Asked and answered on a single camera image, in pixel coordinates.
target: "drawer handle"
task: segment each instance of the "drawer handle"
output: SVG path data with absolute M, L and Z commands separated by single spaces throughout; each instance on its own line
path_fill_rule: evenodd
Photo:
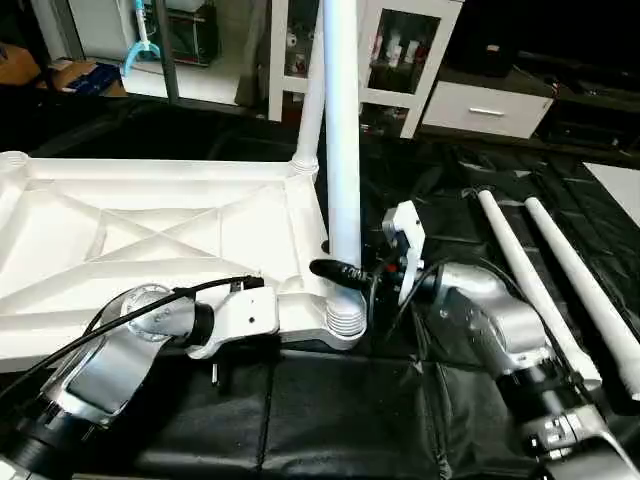
M 471 113 L 479 113 L 481 115 L 490 115 L 492 117 L 504 117 L 504 112 L 498 112 L 496 110 L 487 110 L 484 108 L 469 107 Z

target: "cardboard box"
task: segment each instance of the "cardboard box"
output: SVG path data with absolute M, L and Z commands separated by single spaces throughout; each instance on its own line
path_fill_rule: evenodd
M 79 78 L 81 75 L 89 74 L 94 68 L 96 63 L 91 61 L 70 61 L 70 60 L 58 60 L 51 65 L 53 70 L 53 84 L 59 91 L 65 91 L 67 86 Z M 44 82 L 38 84 L 39 88 L 46 88 Z M 100 95 L 103 97 L 126 97 L 127 92 L 122 86 L 120 81 L 114 81 L 106 90 Z
M 0 84 L 26 85 L 40 74 L 28 50 L 5 43 L 0 43 L 0 49 Z

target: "black table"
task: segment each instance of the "black table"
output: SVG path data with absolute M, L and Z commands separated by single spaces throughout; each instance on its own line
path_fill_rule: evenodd
M 295 149 L 295 130 L 257 120 L 137 101 L 115 106 L 47 97 L 47 102 L 50 115 L 65 112 L 66 125 L 56 122 L 57 137 L 40 131 L 37 142 L 21 137 L 14 126 L 15 137 L 5 136 L 0 150 L 277 161 L 287 160 Z M 97 121 L 74 120 L 74 109 L 84 118 L 88 108 Z M 35 120 L 24 111 L 16 115 L 36 125 L 53 122 L 41 110 Z M 211 125 L 219 136 L 200 137 L 212 131 Z M 152 141 L 129 143 L 132 131 L 145 129 L 156 129 Z M 177 142 L 186 132 L 189 141 Z M 579 159 L 371 137 L 363 137 L 361 150 L 363 252 L 369 267 L 383 248 L 379 225 L 384 211 L 410 198 L 427 232 L 424 258 L 471 255 L 506 268 L 472 194 L 479 186 L 494 187 L 552 297 L 597 362 L 605 378 L 598 401 L 637 458 L 637 409 L 625 400 L 588 315 L 519 203 L 526 192 L 542 199 L 640 337 L 640 230 Z M 525 171 L 531 173 L 522 177 Z M 326 218 L 322 171 L 316 185 Z M 427 308 L 418 305 L 416 314 L 426 314 Z M 382 330 L 392 312 L 379 313 L 376 325 Z M 458 355 L 459 340 L 446 340 L 453 342 L 446 350 L 454 353 L 443 356 L 430 349 L 427 361 L 416 362 L 410 322 L 388 343 L 379 341 L 376 332 L 343 353 L 320 343 L 278 345 L 268 339 L 229 346 L 220 355 L 218 387 L 210 384 L 210 363 L 162 358 L 82 469 L 150 478 L 526 476 L 533 463 L 519 452 L 498 391 L 477 362 Z

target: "electric cord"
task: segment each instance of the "electric cord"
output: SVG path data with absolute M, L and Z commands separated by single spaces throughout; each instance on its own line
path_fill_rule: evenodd
M 394 317 L 393 321 L 391 322 L 391 328 L 389 329 L 389 331 L 387 332 L 387 334 L 385 336 L 385 340 L 384 340 L 385 342 L 388 341 L 391 338 L 391 336 L 394 334 L 394 332 L 400 326 L 400 323 L 402 322 L 402 318 L 404 316 L 405 311 L 407 310 L 407 307 L 409 306 L 409 304 L 413 300 L 413 297 L 416 295 L 417 291 L 420 289 L 420 286 L 422 285 L 424 280 L 429 275 L 435 273 L 435 271 L 438 268 L 440 268 L 442 265 L 444 265 L 446 263 L 450 263 L 450 262 L 470 264 L 470 265 L 474 265 L 474 266 L 478 266 L 478 267 L 484 268 L 485 270 L 487 270 L 487 271 L 493 273 L 494 275 L 496 275 L 502 282 L 504 282 L 507 285 L 507 287 L 510 290 L 513 291 L 513 293 L 518 295 L 521 300 L 529 303 L 528 300 L 527 300 L 527 297 L 522 292 L 522 289 L 513 280 L 513 278 L 511 278 L 511 276 L 507 272 L 502 270 L 495 263 L 493 263 L 493 262 L 491 262 L 491 261 L 489 261 L 489 260 L 487 260 L 485 258 L 482 258 L 482 257 L 473 258 L 473 257 L 464 256 L 464 255 L 454 255 L 454 256 L 443 257 L 443 258 L 441 258 L 439 260 L 436 260 L 431 265 L 429 265 L 429 267 L 424 269 L 421 272 L 421 274 L 418 276 L 416 282 L 413 285 L 413 288 L 409 291 L 409 294 L 407 295 L 407 298 L 405 298 L 404 302 L 400 305 L 398 313 L 396 314 L 396 316 Z
M 222 286 L 222 285 L 228 285 L 228 284 L 231 284 L 231 283 L 246 282 L 246 281 L 250 280 L 251 278 L 253 278 L 253 277 L 251 277 L 249 275 L 245 275 L 245 276 L 242 276 L 242 277 L 223 278 L 223 279 L 220 279 L 220 280 L 211 280 L 209 282 L 204 282 L 204 283 L 201 283 L 199 285 L 195 285 L 193 287 L 183 288 L 183 289 L 180 289 L 179 292 L 174 292 L 172 294 L 169 294 L 166 297 L 163 297 L 163 298 L 161 298 L 159 300 L 156 300 L 155 302 L 152 302 L 152 303 L 150 303 L 148 305 L 145 305 L 144 307 L 140 307 L 139 309 L 134 310 L 133 312 L 127 313 L 126 315 L 123 315 L 123 316 L 118 317 L 118 318 L 116 318 L 114 320 L 111 320 L 111 321 L 105 323 L 104 325 L 101 325 L 100 327 L 96 328 L 95 330 L 89 331 L 88 333 L 82 335 L 81 337 L 75 339 L 74 341 L 72 341 L 72 342 L 68 343 L 67 345 L 65 345 L 64 347 L 60 348 L 59 350 L 53 352 L 51 355 L 49 355 L 48 357 L 46 357 L 43 360 L 39 361 L 33 367 L 31 367 L 29 370 L 25 371 L 22 375 L 20 375 L 13 383 L 11 383 L 7 388 L 5 388 L 0 393 L 0 404 L 13 391 L 15 391 L 18 387 L 20 387 L 22 384 L 24 384 L 27 380 L 29 380 L 33 376 L 35 376 L 41 370 L 44 370 L 45 368 L 50 367 L 51 365 L 53 365 L 57 361 L 62 360 L 67 355 L 69 355 L 70 353 L 74 352 L 76 349 L 78 349 L 78 348 L 82 347 L 83 345 L 86 345 L 90 341 L 92 341 L 92 340 L 104 335 L 105 333 L 109 332 L 110 330 L 113 330 L 114 328 L 117 328 L 117 327 L 119 327 L 121 325 L 124 325 L 125 323 L 128 323 L 131 320 L 135 320 L 136 318 L 141 317 L 142 315 L 144 315 L 146 313 L 149 313 L 149 312 L 155 310 L 156 308 L 160 308 L 160 307 L 162 307 L 164 305 L 167 305 L 168 303 L 174 302 L 175 300 L 178 300 L 180 298 L 194 295 L 195 293 L 197 293 L 199 291 L 207 290 L 209 288 L 219 287 L 219 286 Z M 105 307 L 103 307 L 101 309 L 102 313 L 104 313 L 104 309 L 106 308 L 107 305 L 105 305 Z M 93 323 L 91 328 L 93 328 L 93 326 L 95 326 L 95 324 L 97 323 L 97 320 L 96 320 L 95 323 L 94 323 L 94 320 L 95 320 L 95 317 L 90 322 L 90 324 Z
M 384 270 L 391 265 L 398 257 L 400 256 L 400 252 L 397 248 L 394 248 L 393 251 L 382 260 L 378 266 L 373 271 L 371 275 L 371 285 L 369 286 L 369 301 L 367 302 L 367 325 L 373 328 L 373 323 L 375 317 L 373 315 L 375 303 L 376 303 L 376 291 L 378 289 L 378 284 L 380 283 L 380 277 Z
M 420 289 L 420 287 L 422 286 L 422 283 L 425 281 L 425 279 L 429 275 L 435 273 L 435 271 L 438 268 L 440 268 L 440 266 L 442 266 L 445 263 L 448 263 L 450 261 L 451 261 L 451 257 L 444 257 L 444 258 L 442 258 L 440 260 L 437 260 L 437 261 L 433 262 L 431 265 L 429 265 L 427 268 L 425 268 L 420 273 L 420 275 L 418 276 L 417 280 L 413 284 L 413 287 L 409 291 L 409 294 L 407 295 L 407 298 L 404 299 L 404 302 L 402 302 L 402 304 L 400 305 L 400 309 L 398 310 L 398 313 L 393 318 L 393 321 L 391 322 L 391 328 L 389 328 L 389 331 L 385 335 L 385 338 L 384 338 L 385 342 L 389 341 L 389 339 L 394 334 L 396 329 L 400 326 L 400 323 L 402 322 L 402 317 L 404 316 L 404 312 L 407 310 L 407 307 L 409 306 L 409 304 L 413 300 L 413 297 L 415 296 L 416 292 Z
M 113 302 L 115 302 L 117 299 L 119 299 L 122 295 L 124 295 L 128 291 L 129 290 L 125 290 L 124 292 L 119 293 L 118 295 L 113 297 L 111 300 L 109 300 L 107 303 L 105 303 L 104 306 L 100 310 L 98 310 L 98 313 L 96 313 L 95 316 L 91 319 L 91 321 L 87 324 L 86 328 L 84 329 L 84 332 L 82 333 L 82 336 L 84 337 L 85 335 L 91 333 L 95 328 L 95 326 L 100 321 L 100 319 L 102 318 L 102 315 L 104 315 L 104 312 L 106 311 L 107 307 L 109 307 L 109 305 L 111 305 Z

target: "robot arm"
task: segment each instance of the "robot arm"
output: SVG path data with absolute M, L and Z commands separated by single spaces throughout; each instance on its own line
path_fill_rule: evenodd
M 110 302 L 103 318 L 173 293 L 154 284 L 136 287 Z M 178 343 L 192 358 L 208 358 L 224 343 L 277 330 L 275 292 L 262 279 L 246 277 L 215 310 L 182 297 L 98 336 L 63 360 L 27 408 L 7 444 L 6 462 L 0 461 L 0 479 L 70 478 L 86 442 L 118 418 L 167 343 Z
M 542 462 L 540 478 L 638 480 L 582 379 L 549 344 L 537 312 L 477 267 L 446 264 L 439 276 L 433 315 L 465 332 L 511 412 L 523 450 Z

